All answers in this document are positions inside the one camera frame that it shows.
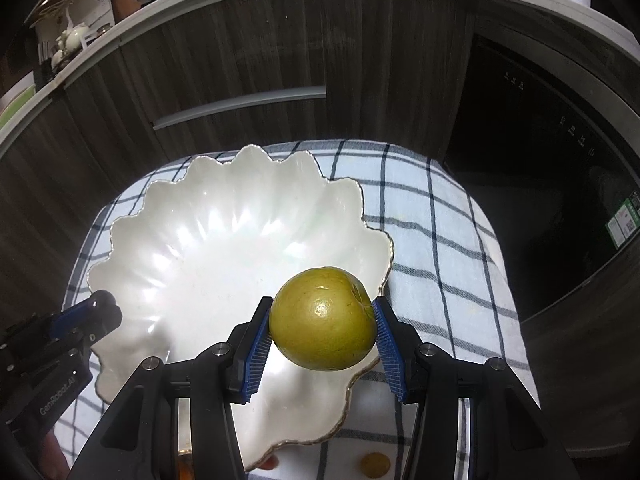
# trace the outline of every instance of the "black appliance door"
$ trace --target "black appliance door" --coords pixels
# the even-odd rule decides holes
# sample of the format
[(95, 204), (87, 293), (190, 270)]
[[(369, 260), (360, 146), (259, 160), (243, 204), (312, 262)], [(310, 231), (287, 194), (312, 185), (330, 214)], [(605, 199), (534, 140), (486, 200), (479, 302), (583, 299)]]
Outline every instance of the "black appliance door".
[(521, 320), (637, 234), (640, 164), (623, 145), (567, 86), (476, 39), (445, 164), (495, 229)]

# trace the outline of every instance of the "orange object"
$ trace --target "orange object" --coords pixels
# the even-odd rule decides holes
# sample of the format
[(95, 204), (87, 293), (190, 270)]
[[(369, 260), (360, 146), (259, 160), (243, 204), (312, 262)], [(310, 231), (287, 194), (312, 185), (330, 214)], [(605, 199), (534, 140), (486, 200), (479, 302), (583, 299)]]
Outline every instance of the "orange object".
[(180, 458), (178, 458), (178, 477), (180, 480), (193, 480), (193, 467)]
[(275, 455), (271, 455), (267, 460), (265, 460), (258, 466), (258, 469), (271, 471), (272, 469), (276, 469), (279, 463), (280, 461), (278, 460), (278, 457)]
[(360, 460), (360, 471), (367, 478), (380, 478), (391, 468), (391, 460), (383, 453), (369, 453)]

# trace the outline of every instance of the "white teapot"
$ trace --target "white teapot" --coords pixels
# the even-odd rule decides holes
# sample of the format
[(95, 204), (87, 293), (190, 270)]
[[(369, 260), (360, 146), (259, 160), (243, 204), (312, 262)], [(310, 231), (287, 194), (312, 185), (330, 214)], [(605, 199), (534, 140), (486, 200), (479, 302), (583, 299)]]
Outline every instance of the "white teapot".
[(71, 30), (66, 30), (65, 48), (69, 52), (74, 52), (82, 46), (82, 38), (89, 32), (89, 27), (84, 23), (79, 23)]

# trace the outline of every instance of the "white ceramic bowl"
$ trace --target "white ceramic bowl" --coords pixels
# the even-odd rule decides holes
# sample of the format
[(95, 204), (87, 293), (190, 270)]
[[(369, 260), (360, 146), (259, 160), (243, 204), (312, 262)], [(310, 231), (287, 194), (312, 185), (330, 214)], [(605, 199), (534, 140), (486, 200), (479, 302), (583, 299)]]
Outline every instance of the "white ceramic bowl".
[[(89, 272), (91, 290), (110, 291), (123, 314), (122, 325), (94, 345), (98, 395), (111, 402), (148, 356), (191, 359), (226, 340), (261, 297), (275, 296), (301, 270), (341, 267), (370, 297), (382, 293), (393, 245), (367, 227), (363, 208), (359, 184), (329, 182), (308, 152), (277, 162), (258, 146), (224, 164), (199, 156), (182, 180), (151, 183), (140, 212), (113, 223), (111, 254)], [(316, 372), (272, 345), (260, 390), (232, 406), (245, 468), (282, 444), (335, 433), (351, 385), (377, 360), (374, 346), (347, 370)], [(178, 445), (191, 449), (186, 400)]]

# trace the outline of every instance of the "wooden cabinet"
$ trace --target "wooden cabinet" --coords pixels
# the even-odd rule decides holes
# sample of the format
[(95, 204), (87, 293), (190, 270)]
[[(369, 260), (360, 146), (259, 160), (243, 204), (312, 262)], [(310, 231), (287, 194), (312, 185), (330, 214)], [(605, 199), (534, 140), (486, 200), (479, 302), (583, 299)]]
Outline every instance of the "wooden cabinet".
[(456, 0), (321, 2), (329, 135), (438, 156), (459, 99), (456, 76), (466, 69), (461, 47), (470, 47), (465, 7)]
[(324, 84), (319, 0), (224, 0), (122, 47), (148, 120), (255, 92)]
[(326, 131), (324, 100), (259, 105), (174, 124), (157, 131), (175, 160), (196, 153), (238, 150), (247, 144), (322, 139)]
[(0, 164), (0, 320), (57, 310), (86, 233), (116, 195), (63, 100), (25, 129)]
[(118, 190), (170, 162), (119, 50), (66, 88), (64, 99), (93, 158)]

